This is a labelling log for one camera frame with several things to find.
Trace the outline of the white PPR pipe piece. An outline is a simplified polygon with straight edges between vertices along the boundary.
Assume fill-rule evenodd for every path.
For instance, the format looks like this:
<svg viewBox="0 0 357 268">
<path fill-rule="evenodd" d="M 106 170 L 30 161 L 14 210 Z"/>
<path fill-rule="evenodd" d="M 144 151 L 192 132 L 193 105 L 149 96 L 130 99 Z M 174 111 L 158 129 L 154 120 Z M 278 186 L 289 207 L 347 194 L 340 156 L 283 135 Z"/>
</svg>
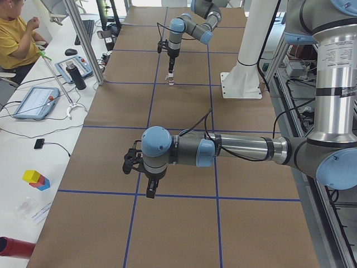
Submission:
<svg viewBox="0 0 357 268">
<path fill-rule="evenodd" d="M 173 73 L 168 73 L 167 74 L 167 81 L 169 85 L 174 85 L 174 74 Z"/>
</svg>

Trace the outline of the brown paper table mat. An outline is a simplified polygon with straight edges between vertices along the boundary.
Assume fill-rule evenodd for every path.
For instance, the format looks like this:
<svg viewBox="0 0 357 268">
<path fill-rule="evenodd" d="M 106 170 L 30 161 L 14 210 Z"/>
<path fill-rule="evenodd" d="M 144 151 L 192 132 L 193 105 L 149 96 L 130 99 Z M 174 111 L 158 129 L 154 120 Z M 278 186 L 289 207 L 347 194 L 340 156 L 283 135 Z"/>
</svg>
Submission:
<svg viewBox="0 0 357 268">
<path fill-rule="evenodd" d="M 268 93 L 221 93 L 219 75 L 235 64 L 243 37 L 242 9 L 221 10 L 208 45 L 183 41 L 175 85 L 167 84 L 156 23 L 185 12 L 129 10 L 29 267 L 319 266 L 288 166 L 219 157 L 197 167 L 196 152 L 179 149 L 153 199 L 145 175 L 122 172 L 124 155 L 151 126 L 271 136 Z"/>
</svg>

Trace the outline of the black keyboard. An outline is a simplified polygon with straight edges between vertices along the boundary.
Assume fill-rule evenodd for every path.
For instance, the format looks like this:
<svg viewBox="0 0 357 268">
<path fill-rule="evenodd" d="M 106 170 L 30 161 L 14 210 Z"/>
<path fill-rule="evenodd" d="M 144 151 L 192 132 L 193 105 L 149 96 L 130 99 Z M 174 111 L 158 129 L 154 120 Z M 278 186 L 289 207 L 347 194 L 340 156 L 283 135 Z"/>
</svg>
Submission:
<svg viewBox="0 0 357 268">
<path fill-rule="evenodd" d="M 92 37 L 93 37 L 95 21 L 94 20 L 82 20 L 82 24 L 84 26 L 85 33 L 88 36 L 89 42 L 91 42 Z M 76 36 L 74 45 L 80 45 L 80 44 L 81 44 L 80 39 L 78 36 Z"/>
</svg>

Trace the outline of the black water bottle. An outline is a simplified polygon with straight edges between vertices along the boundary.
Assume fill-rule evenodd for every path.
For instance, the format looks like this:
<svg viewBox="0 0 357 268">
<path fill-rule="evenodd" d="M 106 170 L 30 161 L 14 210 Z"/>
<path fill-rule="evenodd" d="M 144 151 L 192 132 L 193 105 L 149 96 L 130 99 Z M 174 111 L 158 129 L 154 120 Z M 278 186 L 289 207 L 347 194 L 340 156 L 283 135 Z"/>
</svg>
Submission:
<svg viewBox="0 0 357 268">
<path fill-rule="evenodd" d="M 86 88 L 86 84 L 78 67 L 72 62 L 68 61 L 66 63 L 66 71 L 69 73 L 71 80 L 74 82 L 76 88 L 78 90 L 83 90 Z"/>
</svg>

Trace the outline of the blue wooden block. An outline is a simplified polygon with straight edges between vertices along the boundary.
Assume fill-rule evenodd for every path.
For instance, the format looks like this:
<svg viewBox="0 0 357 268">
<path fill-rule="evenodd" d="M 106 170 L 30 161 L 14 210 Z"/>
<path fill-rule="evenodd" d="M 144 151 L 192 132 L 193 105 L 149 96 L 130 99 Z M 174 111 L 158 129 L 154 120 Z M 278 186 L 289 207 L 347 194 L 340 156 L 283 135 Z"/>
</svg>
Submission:
<svg viewBox="0 0 357 268">
<path fill-rule="evenodd" d="M 50 188 L 50 181 L 49 179 L 45 178 L 44 184 L 42 186 L 37 187 L 37 190 L 44 191 L 48 188 Z"/>
</svg>

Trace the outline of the red wooden block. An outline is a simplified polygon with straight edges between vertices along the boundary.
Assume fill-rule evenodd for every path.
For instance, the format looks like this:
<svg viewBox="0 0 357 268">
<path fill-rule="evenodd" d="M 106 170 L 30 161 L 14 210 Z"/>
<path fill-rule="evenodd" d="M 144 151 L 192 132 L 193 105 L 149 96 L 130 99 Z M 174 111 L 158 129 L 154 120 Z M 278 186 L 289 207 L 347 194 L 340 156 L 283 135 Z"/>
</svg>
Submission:
<svg viewBox="0 0 357 268">
<path fill-rule="evenodd" d="M 39 188 L 39 187 L 42 187 L 45 185 L 45 180 L 46 180 L 46 178 L 44 176 L 40 175 L 37 182 L 29 183 L 29 185 L 34 188 Z"/>
</svg>

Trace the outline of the small black puck device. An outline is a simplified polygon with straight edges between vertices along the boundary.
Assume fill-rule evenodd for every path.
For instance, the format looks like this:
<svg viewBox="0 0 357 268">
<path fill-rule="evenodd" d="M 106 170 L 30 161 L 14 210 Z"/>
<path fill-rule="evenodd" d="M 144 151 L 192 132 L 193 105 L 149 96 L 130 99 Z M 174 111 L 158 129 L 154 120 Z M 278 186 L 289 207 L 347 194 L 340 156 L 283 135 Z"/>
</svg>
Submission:
<svg viewBox="0 0 357 268">
<path fill-rule="evenodd" d="M 38 150 L 38 149 L 41 149 L 43 147 L 45 143 L 45 139 L 44 138 L 38 138 L 35 142 L 35 145 L 34 145 L 34 149 L 35 150 Z"/>
</svg>

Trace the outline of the yellow wooden block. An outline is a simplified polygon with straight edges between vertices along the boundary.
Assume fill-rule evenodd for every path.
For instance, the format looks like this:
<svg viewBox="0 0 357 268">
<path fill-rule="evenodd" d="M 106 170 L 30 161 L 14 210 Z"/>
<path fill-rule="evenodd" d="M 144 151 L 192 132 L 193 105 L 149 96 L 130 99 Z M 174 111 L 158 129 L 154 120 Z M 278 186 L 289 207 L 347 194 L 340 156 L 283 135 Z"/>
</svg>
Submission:
<svg viewBox="0 0 357 268">
<path fill-rule="evenodd" d="M 41 174 L 36 170 L 26 170 L 23 173 L 22 180 L 27 183 L 38 183 Z"/>
</svg>

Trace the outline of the clear plastic bag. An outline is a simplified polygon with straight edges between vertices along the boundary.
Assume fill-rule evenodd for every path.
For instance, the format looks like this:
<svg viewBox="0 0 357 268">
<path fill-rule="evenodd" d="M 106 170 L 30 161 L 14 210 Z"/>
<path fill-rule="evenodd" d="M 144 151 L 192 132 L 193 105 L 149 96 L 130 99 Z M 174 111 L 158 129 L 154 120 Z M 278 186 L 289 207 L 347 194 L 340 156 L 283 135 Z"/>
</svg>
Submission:
<svg viewBox="0 0 357 268">
<path fill-rule="evenodd" d="M 15 216 L 18 220 L 24 221 L 36 211 L 38 201 L 33 197 L 25 197 L 19 201 L 14 208 Z"/>
</svg>

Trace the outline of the long reach grabber tool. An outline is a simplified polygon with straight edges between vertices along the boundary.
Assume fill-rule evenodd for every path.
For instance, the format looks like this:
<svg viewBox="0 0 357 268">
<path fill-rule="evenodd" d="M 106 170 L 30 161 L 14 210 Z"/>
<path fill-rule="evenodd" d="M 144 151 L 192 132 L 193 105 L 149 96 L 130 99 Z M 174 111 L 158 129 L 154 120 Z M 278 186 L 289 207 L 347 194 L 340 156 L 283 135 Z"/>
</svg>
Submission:
<svg viewBox="0 0 357 268">
<path fill-rule="evenodd" d="M 69 107 L 66 110 L 66 115 L 69 117 L 69 119 L 72 119 L 72 116 L 70 114 L 70 112 L 74 109 L 74 108 L 83 108 L 85 112 L 87 112 L 87 108 L 81 104 L 81 103 L 77 103 L 77 102 L 73 102 L 73 100 L 70 98 L 70 96 L 68 95 L 67 91 L 65 90 L 64 86 L 61 84 L 61 81 L 59 80 L 59 78 L 57 77 L 55 71 L 52 68 L 52 65 L 50 63 L 51 59 L 49 57 L 47 57 L 45 55 L 45 52 L 43 51 L 39 51 L 38 54 L 42 57 L 42 59 L 45 61 L 48 69 L 51 71 L 52 75 L 54 76 L 55 80 L 57 81 L 58 85 L 60 86 L 61 91 L 64 93 L 65 97 L 67 98 L 68 102 L 69 102 Z"/>
</svg>

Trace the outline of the near blue teach pendant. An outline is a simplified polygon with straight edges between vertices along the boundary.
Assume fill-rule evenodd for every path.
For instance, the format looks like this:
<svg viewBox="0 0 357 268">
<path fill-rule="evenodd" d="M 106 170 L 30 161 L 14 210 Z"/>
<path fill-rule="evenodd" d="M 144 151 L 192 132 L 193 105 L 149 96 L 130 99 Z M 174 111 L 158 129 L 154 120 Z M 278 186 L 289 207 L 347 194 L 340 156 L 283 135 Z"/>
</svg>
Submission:
<svg viewBox="0 0 357 268">
<path fill-rule="evenodd" d="M 12 116 L 16 119 L 44 119 L 59 96 L 58 88 L 31 87 Z"/>
</svg>

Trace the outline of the red cylinder tube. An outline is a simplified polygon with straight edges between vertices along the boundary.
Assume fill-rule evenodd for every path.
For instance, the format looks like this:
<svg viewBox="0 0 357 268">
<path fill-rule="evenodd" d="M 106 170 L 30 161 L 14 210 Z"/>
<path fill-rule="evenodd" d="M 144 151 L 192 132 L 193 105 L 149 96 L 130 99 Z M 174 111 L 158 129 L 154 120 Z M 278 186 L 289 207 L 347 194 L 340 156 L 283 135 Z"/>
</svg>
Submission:
<svg viewBox="0 0 357 268">
<path fill-rule="evenodd" d="M 35 243 L 9 237 L 1 237 L 1 256 L 30 259 L 35 246 Z"/>
</svg>

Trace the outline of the person in yellow shirt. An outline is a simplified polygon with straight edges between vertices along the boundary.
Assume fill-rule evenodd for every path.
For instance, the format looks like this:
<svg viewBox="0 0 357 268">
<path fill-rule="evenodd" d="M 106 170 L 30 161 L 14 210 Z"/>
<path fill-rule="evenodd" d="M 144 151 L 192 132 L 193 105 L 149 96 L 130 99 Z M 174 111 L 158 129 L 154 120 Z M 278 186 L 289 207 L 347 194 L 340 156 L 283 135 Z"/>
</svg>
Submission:
<svg viewBox="0 0 357 268">
<path fill-rule="evenodd" d="M 21 84 L 39 58 L 40 42 L 48 42 L 36 32 L 40 20 L 33 17 L 27 22 L 21 17 L 24 1 L 1 1 L 1 68 L 14 73 L 12 80 Z"/>
</svg>

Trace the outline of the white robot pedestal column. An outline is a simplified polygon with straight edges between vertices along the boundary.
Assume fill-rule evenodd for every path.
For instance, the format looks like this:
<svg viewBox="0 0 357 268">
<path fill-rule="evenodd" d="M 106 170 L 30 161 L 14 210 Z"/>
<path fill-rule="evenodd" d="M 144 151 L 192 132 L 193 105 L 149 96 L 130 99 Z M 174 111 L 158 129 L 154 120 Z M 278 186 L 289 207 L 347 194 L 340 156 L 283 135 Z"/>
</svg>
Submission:
<svg viewBox="0 0 357 268">
<path fill-rule="evenodd" d="M 251 2 L 237 64 L 230 72 L 221 73 L 221 89 L 224 98 L 262 98 L 259 88 L 258 61 L 279 5 L 280 1 L 274 0 Z"/>
</svg>

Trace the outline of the aluminium frame post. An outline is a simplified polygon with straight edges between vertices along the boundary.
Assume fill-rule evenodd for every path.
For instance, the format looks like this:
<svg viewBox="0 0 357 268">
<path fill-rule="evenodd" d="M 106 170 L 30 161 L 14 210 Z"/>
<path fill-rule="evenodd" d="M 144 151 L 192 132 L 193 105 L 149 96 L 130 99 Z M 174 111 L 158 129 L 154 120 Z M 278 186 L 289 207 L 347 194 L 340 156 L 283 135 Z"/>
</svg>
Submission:
<svg viewBox="0 0 357 268">
<path fill-rule="evenodd" d="M 98 85 L 102 85 L 104 82 L 103 73 L 100 70 L 99 64 L 97 62 L 97 58 L 95 56 L 95 52 L 92 48 L 91 42 L 89 42 L 88 36 L 85 33 L 84 26 L 82 24 L 82 20 L 78 11 L 78 8 L 75 5 L 74 1 L 71 0 L 63 0 L 66 10 L 71 18 L 73 23 L 73 27 L 75 29 L 76 34 L 78 35 L 82 48 L 85 52 L 88 62 L 91 65 L 93 70 L 93 74 L 97 80 Z"/>
</svg>

